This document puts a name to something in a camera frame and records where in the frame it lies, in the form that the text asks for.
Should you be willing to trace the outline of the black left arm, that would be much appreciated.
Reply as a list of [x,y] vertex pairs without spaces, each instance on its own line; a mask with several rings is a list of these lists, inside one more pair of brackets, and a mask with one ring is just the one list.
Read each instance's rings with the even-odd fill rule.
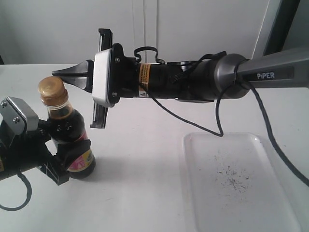
[[12,177],[33,168],[52,179],[58,186],[69,178],[69,167],[83,153],[90,149],[89,139],[58,145],[55,155],[49,151],[46,142],[50,123],[39,120],[35,131],[16,135],[9,125],[0,125],[0,179]]

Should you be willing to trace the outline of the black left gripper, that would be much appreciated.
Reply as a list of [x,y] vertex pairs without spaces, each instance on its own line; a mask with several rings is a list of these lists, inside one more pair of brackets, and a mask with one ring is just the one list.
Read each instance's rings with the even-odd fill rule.
[[0,179],[38,168],[57,185],[62,185],[68,182],[69,172],[84,171],[92,163],[89,139],[59,144],[55,155],[45,144],[49,140],[50,123],[40,119],[37,131],[15,137],[9,148],[0,142]]

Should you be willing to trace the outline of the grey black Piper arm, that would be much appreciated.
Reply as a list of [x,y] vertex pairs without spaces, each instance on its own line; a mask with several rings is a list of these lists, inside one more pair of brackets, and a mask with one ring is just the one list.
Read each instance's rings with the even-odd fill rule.
[[99,29],[99,49],[94,59],[53,71],[63,82],[92,94],[92,128],[106,126],[107,111],[121,98],[175,99],[207,103],[218,98],[239,99],[255,88],[308,87],[309,50],[294,48],[247,59],[225,51],[198,60],[142,62],[144,46],[127,57],[121,44],[113,43],[112,31]]

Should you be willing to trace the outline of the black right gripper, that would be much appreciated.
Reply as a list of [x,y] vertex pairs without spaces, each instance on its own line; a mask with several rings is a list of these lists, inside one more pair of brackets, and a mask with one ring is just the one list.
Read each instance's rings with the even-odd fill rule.
[[[98,52],[111,48],[112,59],[109,79],[109,100],[117,104],[123,97],[134,97],[138,91],[136,65],[134,58],[124,55],[123,47],[113,43],[113,34],[110,29],[99,29]],[[62,81],[78,87],[86,92],[92,92],[92,79],[88,76],[93,73],[94,61],[85,60],[72,67],[52,71],[54,76],[63,76]],[[93,119],[91,128],[105,128],[107,120],[107,107],[94,102]]]

